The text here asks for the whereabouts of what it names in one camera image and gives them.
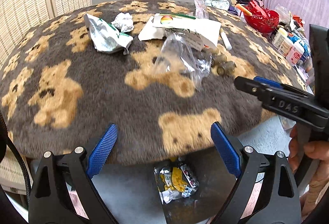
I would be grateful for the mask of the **person's right hand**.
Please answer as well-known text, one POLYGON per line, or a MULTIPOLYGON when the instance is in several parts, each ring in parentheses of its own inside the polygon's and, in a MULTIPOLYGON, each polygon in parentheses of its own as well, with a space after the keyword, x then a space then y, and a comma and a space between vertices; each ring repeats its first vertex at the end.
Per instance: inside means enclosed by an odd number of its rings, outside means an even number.
POLYGON ((302 219, 328 190, 328 139, 320 136, 301 124, 295 124, 290 133, 288 162, 300 196, 302 219))

